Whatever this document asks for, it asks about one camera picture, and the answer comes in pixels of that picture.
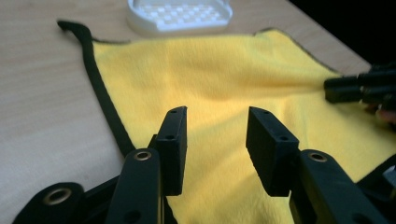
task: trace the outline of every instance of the black plastic part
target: black plastic part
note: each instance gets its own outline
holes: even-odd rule
[[[318,217],[315,223],[387,223],[330,155],[304,150],[298,167]]]
[[[166,114],[156,136],[155,148],[161,156],[163,194],[181,194],[187,153],[186,106],[174,108]]]
[[[155,140],[157,139],[157,134],[152,135],[151,140],[149,140],[148,147],[155,148]]]
[[[20,223],[79,223],[84,191],[76,183],[58,183],[38,192],[14,220]]]
[[[111,198],[117,186],[119,177],[116,176],[107,182],[85,192],[85,214],[81,214],[84,224],[104,223],[110,206]]]
[[[317,214],[309,201],[301,179],[297,176],[291,187],[289,207],[295,224],[316,223]]]
[[[395,167],[396,155],[393,155],[357,183],[372,204],[389,220],[389,223],[396,223],[396,186],[384,177],[384,173],[390,169],[394,177]]]
[[[395,110],[396,69],[372,69],[355,77],[330,78],[324,82],[325,98],[332,104],[363,101]]]
[[[144,148],[125,159],[106,222],[163,223],[160,155]]]
[[[288,196],[294,178],[293,158],[300,153],[298,139],[269,111],[250,107],[247,151],[270,196]]]

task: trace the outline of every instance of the towel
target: towel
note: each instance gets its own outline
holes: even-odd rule
[[[147,147],[166,112],[188,108],[183,192],[167,197],[178,223],[292,223],[288,198],[264,191],[245,146],[248,108],[271,111],[300,149],[332,155],[357,182],[396,152],[395,133],[359,104],[330,105],[340,74],[288,35],[208,35],[102,41],[59,21],[81,42],[93,89],[120,150]]]

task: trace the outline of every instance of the black cloth edge trim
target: black cloth edge trim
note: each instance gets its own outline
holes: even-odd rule
[[[319,59],[317,59],[311,52],[309,52],[307,49],[305,49],[299,42],[297,42],[293,37],[291,37],[290,35],[288,35],[287,33],[283,32],[282,30],[276,29],[274,27],[269,27],[269,28],[265,28],[262,29],[256,33],[254,33],[253,35],[258,35],[261,33],[265,33],[268,31],[272,31],[272,30],[276,30],[279,31],[280,33],[282,33],[283,35],[287,36],[300,50],[302,50],[303,52],[305,52],[312,60],[314,60],[316,63],[320,64],[322,67],[325,67],[327,69],[329,69],[330,71],[337,73],[338,75],[341,76],[341,73],[336,71],[335,69],[331,68],[329,65],[327,65],[326,63],[321,62]]]
[[[110,127],[111,132],[113,132],[120,152],[124,157],[126,157],[129,152],[136,148],[122,124],[116,107],[113,105],[113,102],[108,95],[105,83],[103,82],[102,76],[96,65],[96,60],[93,54],[93,38],[90,29],[82,24],[71,21],[58,21],[58,25],[64,31],[71,31],[80,42],[85,69],[92,84],[92,88],[106,117],[108,126]]]

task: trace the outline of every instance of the table surface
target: table surface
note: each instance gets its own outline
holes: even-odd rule
[[[224,34],[278,28],[343,74],[369,64],[285,0],[231,0]],[[91,189],[118,175],[123,158],[82,63],[58,19],[101,39],[147,37],[126,23],[126,0],[0,0],[0,223],[11,223],[40,190],[58,182]]]

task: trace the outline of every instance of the white tray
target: white tray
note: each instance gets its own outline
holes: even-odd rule
[[[228,0],[128,0],[128,24],[150,35],[224,30],[233,11]]]

